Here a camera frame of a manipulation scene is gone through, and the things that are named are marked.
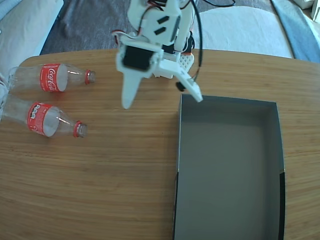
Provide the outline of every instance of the gray fabric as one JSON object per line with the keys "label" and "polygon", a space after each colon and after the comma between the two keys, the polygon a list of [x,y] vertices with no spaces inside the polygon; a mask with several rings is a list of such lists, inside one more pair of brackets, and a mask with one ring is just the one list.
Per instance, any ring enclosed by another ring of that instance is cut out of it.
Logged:
{"label": "gray fabric", "polygon": [[[211,0],[215,4],[230,0]],[[43,46],[41,54],[115,48],[111,31],[133,31],[127,10],[130,0],[64,0],[64,6]],[[248,6],[273,12],[270,0],[236,0],[237,6]],[[215,7],[200,0],[201,12]]]}
{"label": "gray fabric", "polygon": [[302,10],[290,0],[271,0],[296,59],[320,63],[320,48]]}

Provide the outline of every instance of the plastic bottle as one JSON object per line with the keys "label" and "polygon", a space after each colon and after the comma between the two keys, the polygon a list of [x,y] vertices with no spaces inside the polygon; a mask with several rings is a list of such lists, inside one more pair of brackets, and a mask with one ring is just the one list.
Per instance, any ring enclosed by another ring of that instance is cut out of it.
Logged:
{"label": "plastic bottle", "polygon": [[24,125],[49,138],[67,135],[83,138],[88,130],[86,124],[73,121],[56,106],[25,101],[11,94],[4,102],[2,119]]}
{"label": "plastic bottle", "polygon": [[95,80],[96,72],[64,63],[14,67],[8,78],[10,91],[34,89],[45,92],[64,92],[74,86],[92,84]]}

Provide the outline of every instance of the gray carpet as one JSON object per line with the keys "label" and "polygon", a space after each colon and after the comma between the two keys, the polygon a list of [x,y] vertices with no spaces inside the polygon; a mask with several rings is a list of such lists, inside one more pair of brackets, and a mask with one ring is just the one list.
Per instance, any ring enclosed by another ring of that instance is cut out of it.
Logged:
{"label": "gray carpet", "polygon": [[[225,5],[230,0],[211,0]],[[64,0],[58,18],[41,54],[115,48],[111,31],[133,31],[128,19],[129,0]],[[248,6],[274,12],[270,0],[236,0],[236,6]],[[199,0],[201,12],[215,7]]]}

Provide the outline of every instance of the wooden table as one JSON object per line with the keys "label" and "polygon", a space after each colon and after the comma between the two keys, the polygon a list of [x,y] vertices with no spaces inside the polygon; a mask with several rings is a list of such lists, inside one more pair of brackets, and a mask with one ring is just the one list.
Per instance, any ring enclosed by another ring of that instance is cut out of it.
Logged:
{"label": "wooden table", "polygon": [[[89,126],[88,137],[47,139],[0,125],[1,240],[169,240],[177,151],[175,80],[145,79],[121,106],[115,50],[32,57],[95,70],[96,84],[66,93],[24,93]],[[205,95],[276,101],[286,167],[285,239],[320,238],[320,65],[205,51]]]}

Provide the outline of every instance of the gray box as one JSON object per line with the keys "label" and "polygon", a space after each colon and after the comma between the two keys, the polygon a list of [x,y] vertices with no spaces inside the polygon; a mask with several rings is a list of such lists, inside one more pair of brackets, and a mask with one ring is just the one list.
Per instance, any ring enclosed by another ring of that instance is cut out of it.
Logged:
{"label": "gray box", "polygon": [[285,169],[275,102],[181,96],[174,240],[282,240]]}

